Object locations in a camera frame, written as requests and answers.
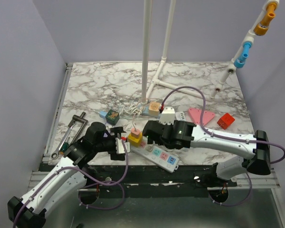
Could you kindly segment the yellow cube socket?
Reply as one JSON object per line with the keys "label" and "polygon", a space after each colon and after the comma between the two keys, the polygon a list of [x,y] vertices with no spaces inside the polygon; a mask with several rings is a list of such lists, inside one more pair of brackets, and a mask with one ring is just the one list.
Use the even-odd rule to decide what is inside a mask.
{"label": "yellow cube socket", "polygon": [[134,146],[134,147],[139,147],[141,142],[142,142],[142,132],[138,132],[138,133],[133,133],[131,132],[127,139],[128,142],[130,143],[130,145]]}

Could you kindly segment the white multicolour power strip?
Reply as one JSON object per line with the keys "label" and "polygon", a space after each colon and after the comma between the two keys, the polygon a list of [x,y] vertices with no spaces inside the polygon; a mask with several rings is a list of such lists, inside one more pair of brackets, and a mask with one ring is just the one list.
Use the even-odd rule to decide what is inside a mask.
{"label": "white multicolour power strip", "polygon": [[131,145],[131,152],[140,155],[169,173],[175,172],[179,167],[179,159],[175,155],[154,144],[147,144],[146,141],[142,141],[138,147]]}

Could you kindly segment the red cube socket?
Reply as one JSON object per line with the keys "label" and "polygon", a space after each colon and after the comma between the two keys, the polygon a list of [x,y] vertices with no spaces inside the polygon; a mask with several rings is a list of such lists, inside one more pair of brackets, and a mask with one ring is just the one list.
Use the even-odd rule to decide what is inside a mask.
{"label": "red cube socket", "polygon": [[229,113],[225,113],[218,121],[217,124],[224,130],[226,130],[233,122],[235,118]]}

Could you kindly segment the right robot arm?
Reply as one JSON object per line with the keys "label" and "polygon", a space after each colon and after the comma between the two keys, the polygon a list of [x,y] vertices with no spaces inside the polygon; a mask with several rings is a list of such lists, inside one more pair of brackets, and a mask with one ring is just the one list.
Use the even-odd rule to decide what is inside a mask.
{"label": "right robot arm", "polygon": [[149,144],[163,145],[168,149],[206,148],[234,154],[234,158],[216,164],[216,170],[209,174],[209,181],[214,186],[245,172],[256,175],[271,173],[269,141],[266,132],[261,130],[254,134],[224,133],[176,120],[170,125],[148,121],[142,134]]}

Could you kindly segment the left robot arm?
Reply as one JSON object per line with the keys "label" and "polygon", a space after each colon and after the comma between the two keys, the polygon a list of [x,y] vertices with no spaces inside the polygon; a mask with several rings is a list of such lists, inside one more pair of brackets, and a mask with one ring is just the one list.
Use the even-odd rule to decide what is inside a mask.
{"label": "left robot arm", "polygon": [[58,204],[82,187],[120,185],[125,174],[117,181],[101,181],[93,173],[84,171],[84,167],[100,152],[109,153],[112,160],[128,162],[130,145],[122,140],[123,133],[122,127],[107,130],[103,123],[93,122],[44,179],[22,197],[8,201],[8,216],[13,227],[43,227]]}

